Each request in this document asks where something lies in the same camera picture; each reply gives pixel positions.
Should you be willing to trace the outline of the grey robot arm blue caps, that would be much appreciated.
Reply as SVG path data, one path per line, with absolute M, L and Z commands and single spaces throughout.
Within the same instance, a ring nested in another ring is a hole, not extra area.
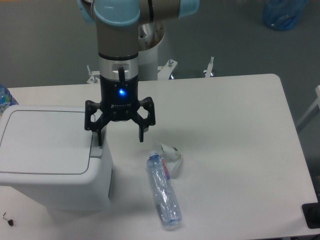
M 79 0 L 85 19 L 95 23 L 101 101 L 86 100 L 84 128 L 97 134 L 109 122 L 133 120 L 139 140 L 156 123 L 153 99 L 138 99 L 139 27 L 197 12 L 198 0 Z

